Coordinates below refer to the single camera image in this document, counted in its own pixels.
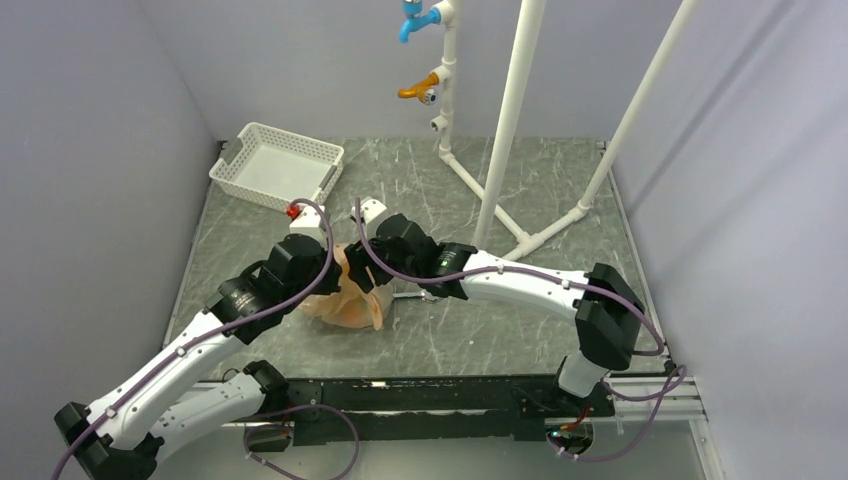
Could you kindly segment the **translucent orange plastic bag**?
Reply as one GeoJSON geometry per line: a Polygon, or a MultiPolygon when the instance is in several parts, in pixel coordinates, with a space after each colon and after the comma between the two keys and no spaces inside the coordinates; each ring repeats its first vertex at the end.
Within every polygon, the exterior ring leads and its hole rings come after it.
{"type": "Polygon", "coordinates": [[[376,286],[365,293],[347,274],[350,265],[345,258],[347,243],[335,244],[334,259],[342,267],[340,277],[341,290],[328,296],[310,295],[297,310],[310,318],[349,329],[373,327],[382,330],[387,317],[395,289],[392,284],[376,286]]]}

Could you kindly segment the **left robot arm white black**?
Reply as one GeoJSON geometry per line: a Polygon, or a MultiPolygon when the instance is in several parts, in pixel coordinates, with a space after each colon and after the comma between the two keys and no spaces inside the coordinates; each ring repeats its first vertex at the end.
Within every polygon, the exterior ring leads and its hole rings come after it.
{"type": "Polygon", "coordinates": [[[267,361],[253,361],[211,391],[189,391],[213,366],[278,326],[311,294],[336,293],[342,273],[332,238],[289,234],[265,260],[224,281],[183,330],[115,389],[54,416],[66,450],[51,474],[76,460],[91,479],[147,479],[177,451],[230,421],[279,417],[289,384],[267,361]]]}

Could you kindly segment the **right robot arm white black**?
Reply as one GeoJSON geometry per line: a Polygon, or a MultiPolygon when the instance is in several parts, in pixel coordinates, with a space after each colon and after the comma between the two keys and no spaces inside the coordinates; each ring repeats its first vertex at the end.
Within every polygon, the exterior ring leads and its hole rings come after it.
{"type": "Polygon", "coordinates": [[[636,340],[651,322],[622,276],[598,263],[590,271],[548,269],[506,260],[474,246],[438,243],[402,214],[355,207],[358,240],[345,253],[353,280],[371,290],[405,280],[428,296],[500,301],[544,311],[572,325],[575,352],[564,357],[551,388],[557,411],[574,415],[613,371],[629,368],[636,340]]]}

